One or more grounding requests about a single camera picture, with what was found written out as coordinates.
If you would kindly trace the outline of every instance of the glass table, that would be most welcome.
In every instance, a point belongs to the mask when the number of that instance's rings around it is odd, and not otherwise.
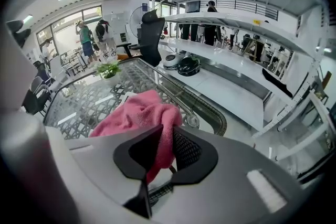
[[[60,88],[44,118],[44,124],[58,128],[64,139],[88,137],[93,129],[117,108],[127,92],[156,90],[163,103],[180,108],[183,125],[200,128],[202,123],[223,136],[225,117],[213,106],[141,59],[119,63],[120,83],[114,88],[95,72]]]

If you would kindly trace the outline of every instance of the blue shorts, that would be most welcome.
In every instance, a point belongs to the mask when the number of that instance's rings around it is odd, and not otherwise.
[[[90,41],[83,43],[82,48],[83,48],[83,53],[85,56],[93,55],[94,52],[93,52],[92,44]]]

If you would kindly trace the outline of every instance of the fan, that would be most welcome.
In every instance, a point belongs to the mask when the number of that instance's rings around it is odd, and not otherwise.
[[[139,40],[141,39],[142,16],[145,13],[147,12],[144,12],[142,7],[138,7],[133,11],[130,17],[130,28],[131,28],[132,34],[134,34],[134,36]]]

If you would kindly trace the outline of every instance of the black mesh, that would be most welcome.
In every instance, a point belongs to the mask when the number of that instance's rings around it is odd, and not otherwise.
[[[202,149],[189,138],[174,132],[173,153],[176,158],[177,171],[197,162]]]
[[[166,195],[167,193],[170,193],[173,191],[173,186],[170,184],[170,182],[165,183],[164,185],[156,188],[156,189],[151,189],[149,191],[149,204],[151,207],[153,207],[159,199]]]

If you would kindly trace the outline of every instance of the pink towel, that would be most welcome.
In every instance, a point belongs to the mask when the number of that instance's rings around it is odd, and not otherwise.
[[[178,107],[162,104],[159,94],[154,90],[139,93],[129,97],[99,123],[90,137],[119,134],[158,124],[163,124],[163,131],[154,165],[147,173],[147,183],[150,183],[161,168],[169,168],[173,163],[173,126],[182,124]]]

